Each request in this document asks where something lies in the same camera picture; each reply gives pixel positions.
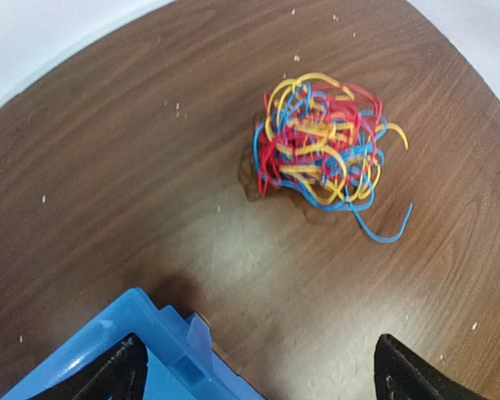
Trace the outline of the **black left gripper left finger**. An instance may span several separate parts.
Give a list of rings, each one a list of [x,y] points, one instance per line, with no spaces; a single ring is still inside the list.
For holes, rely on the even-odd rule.
[[[71,377],[35,399],[142,399],[148,375],[146,346],[133,333]]]

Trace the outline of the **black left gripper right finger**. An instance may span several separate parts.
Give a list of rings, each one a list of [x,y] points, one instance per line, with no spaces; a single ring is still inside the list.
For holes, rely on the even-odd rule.
[[[391,334],[379,337],[374,352],[376,399],[484,399],[454,382]]]

